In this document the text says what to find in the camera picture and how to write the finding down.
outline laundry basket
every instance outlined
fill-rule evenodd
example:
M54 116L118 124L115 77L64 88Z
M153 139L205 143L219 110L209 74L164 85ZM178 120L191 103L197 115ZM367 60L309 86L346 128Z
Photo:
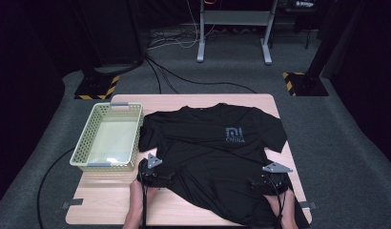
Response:
M138 152L141 103L97 103L70 164L82 171L133 171Z

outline gray carpet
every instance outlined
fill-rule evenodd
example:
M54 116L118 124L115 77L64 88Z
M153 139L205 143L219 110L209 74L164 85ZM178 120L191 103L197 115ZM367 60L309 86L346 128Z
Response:
M197 44L149 50L148 54L173 73L196 82L230 82L259 94L271 94L277 102L289 145L312 210L312 228L391 228L391 163L360 131L327 79L329 96L292 97L283 72L305 72L319 41L304 49L305 34L278 33L271 50L273 65L263 63L259 37L242 34L208 41L204 63L196 63ZM0 202L0 228L39 228L36 195L51 164L74 147L93 104L99 100L75 100L74 91L83 75L64 77L66 91L50 126L12 186ZM180 94L248 94L229 84L192 84L168 74ZM163 94L174 91L159 74ZM121 75L114 94L158 94L152 68L144 62ZM44 228L120 228L120 226L72 226L60 206L73 197L82 172L69 164L72 153L60 159L48 174L41 192Z

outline t-shirt sleeve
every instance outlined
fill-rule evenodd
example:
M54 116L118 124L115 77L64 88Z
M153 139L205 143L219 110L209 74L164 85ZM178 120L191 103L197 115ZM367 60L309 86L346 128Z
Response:
M269 149L281 153L287 141L287 134L281 120L259 109L256 109L256 112L257 119L255 122L258 125L261 140Z
M157 136L159 135L159 125L154 120L156 114L145 115L144 121L139 131L139 152L151 150L157 146Z

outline wire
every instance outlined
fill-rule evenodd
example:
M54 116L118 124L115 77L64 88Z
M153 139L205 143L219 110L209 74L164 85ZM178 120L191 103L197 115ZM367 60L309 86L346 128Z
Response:
M148 195L148 186L145 188L144 181L142 179L141 171L139 173L139 178L141 187L142 187L142 228L146 228L146 215L147 215L147 195Z
M159 85L159 93L162 94L162 88L160 87L159 77L157 76L157 72L154 69L154 66L152 66L151 62L149 62L149 58L147 58L147 55L145 56L145 60L148 62L149 66L151 66L152 70L154 71L154 75L156 76L157 79L157 84Z
M198 39L198 29L196 28L196 21L195 21L195 18L193 17L193 13L192 13L192 9L191 9L191 7L190 7L189 0L187 0L187 7L189 8L190 16L192 16L193 24L195 25L195 40L194 40L193 44L192 44L191 46L188 46L188 47L183 46L183 45L180 44L180 42L178 42L179 45L180 45L182 48L185 48L185 49L191 48L191 47L196 43L196 41L197 41L197 39Z
M277 199L278 199L278 207L279 207L276 228L280 228L281 218L282 218L282 210L284 209L284 205L285 205L285 194L286 194L286 192L284 192L284 198L283 198L283 201L282 201L282 204L281 204L281 198L279 196L276 184L269 178L269 176L267 178L269 179L271 185L273 185L273 188L276 191L276 196L277 196Z
M213 83L201 83L201 82L195 82L195 81L192 81L192 80L189 80L189 79L185 79L183 77L180 77L178 76L177 74L175 73L172 73L171 71L167 70L165 67L157 64L152 58L149 59L151 62L153 62L156 66L160 67L161 69L163 69L164 71L174 75L175 77L183 80L183 81L186 81L186 82L189 82L189 83L193 83L193 84L200 84L200 85L233 85L233 86L237 86L237 87L240 87L240 88L244 88L254 94L257 94L257 92L255 92L254 90L246 87L246 86L243 86L243 85L240 85L240 84L236 84L236 83L231 83L231 82L213 82Z
M41 211L40 211L40 196L41 196L41 189L44 185L44 182L47 178L47 175L48 173L51 171L52 167L60 160L62 159L65 155L67 155L68 153L70 153L71 151L74 150L74 147L69 149L69 151L65 152L64 154L62 154L51 166L50 168L47 170L46 174L43 176L43 178L41 179L41 183L40 183L40 187L38 188L38 193L37 193L37 216L38 216L38 223L40 224L40 228L43 229L44 226L43 226L43 222L42 222L42 219L41 219Z
M157 37L163 37L165 34L164 31L151 31L151 34L149 35L151 38L157 38Z
M151 65L151 63L149 62L149 60L151 60L151 61L153 61L154 62L154 59L151 57L151 56L149 56L149 55L145 55L145 58L146 58L146 60L148 61L148 63ZM157 68L159 69L159 71L160 71L160 73L162 74L162 76L163 76L163 79L166 81L166 83L168 84L168 86L172 89L172 91L175 93L175 94L178 94L178 91L175 89L175 87L172 85L172 83L169 81L169 78L168 78L168 76L166 75L166 73L163 71L163 69L162 68L160 68L159 66L157 66Z
M151 41L148 45L148 50L163 47L166 45L178 45L179 44L179 43L177 43L178 40L183 40L185 38L193 38L194 36L195 36L195 41L198 40L197 35L194 35L193 31L185 31L185 32L181 32L176 35L166 36L163 38L156 37L159 39L157 39L157 40L155 39L155 40ZM180 44L185 44L185 43L194 43L194 41L180 42Z

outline black cable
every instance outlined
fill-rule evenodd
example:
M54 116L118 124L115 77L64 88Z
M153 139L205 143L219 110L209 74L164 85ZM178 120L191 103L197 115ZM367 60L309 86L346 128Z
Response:
M62 154L51 166L50 168L47 170L46 174L43 176L43 178L41 179L41 183L40 183L40 187L38 188L38 193L37 193L37 216L38 216L38 223L40 224L40 228L43 229L44 226L43 226L43 222L42 222L42 219L41 219L41 211L40 211L40 195L41 195L41 189L44 185L44 182L45 182L45 179L47 178L47 175L48 173L50 172L50 170L52 169L52 167L60 160L62 159L62 157L64 157L65 155L67 155L68 153L70 153L71 151L74 150L74 147L71 148L69 151L65 152L64 154Z
M154 59L149 56L148 54L145 56L145 58L148 60L151 60L154 62ZM175 89L175 87L172 85L172 83L169 81L169 78L168 76L166 75L166 73L163 71L163 69L161 69L159 66L157 66L157 68L159 69L160 73L162 74L163 76L163 79L166 81L166 83L168 84L168 86L172 89L172 91L175 93L175 94L178 94L178 91Z
M186 82L189 82L189 83L194 83L194 84L200 84L200 85L233 85L233 86L237 86L237 87L240 87L240 88L244 88L246 90L249 90L250 92L254 93L254 94L257 94L257 92L255 92L254 90L246 87L246 86L243 86L243 85L240 85L240 84L236 84L236 83L231 83L231 82L215 82L215 83L201 83L201 82L195 82L195 81L192 81L192 80L189 80L189 79L185 79L183 77L180 77L178 76L177 74L175 73L172 73L171 71L167 70L165 67L157 64L154 60L152 59L149 59L151 62L153 62L156 66L160 67L161 69L165 70L166 72L174 75L175 77L183 80L183 81L186 81Z
M163 37L164 35L165 35L164 31L151 31L151 33L149 34L151 39Z
M267 177L267 178L269 179L270 183L273 185L274 190L276 191L276 196L277 196L277 199L278 199L278 208L279 208L278 209L276 228L280 228L281 218L282 218L282 210L284 209L284 205L285 205L285 193L286 192L284 192L284 199L283 199L282 204L281 204L281 199L280 199L280 196L279 196L276 184L269 177Z
M146 228L146 214L147 214L147 194L148 194L148 187L145 189L145 185L142 179L142 173L139 171L139 178L141 187L142 187L142 228Z
M168 42L178 42L178 41L183 40L185 38L198 39L198 37L196 37L194 32L190 31L190 30L183 31L183 32L181 32L179 34L162 37L161 39L157 39L159 37L160 36L157 36L152 41L149 42L148 49L161 47L161 46L165 45Z
M156 76L157 79L157 84L159 85L159 93L162 94L162 88L160 87L160 81L159 81L159 77L157 76L157 72L154 69L154 66L152 66L151 62L149 62L147 57L145 57L145 60L148 62L149 66L151 66L152 70L154 71L154 75Z

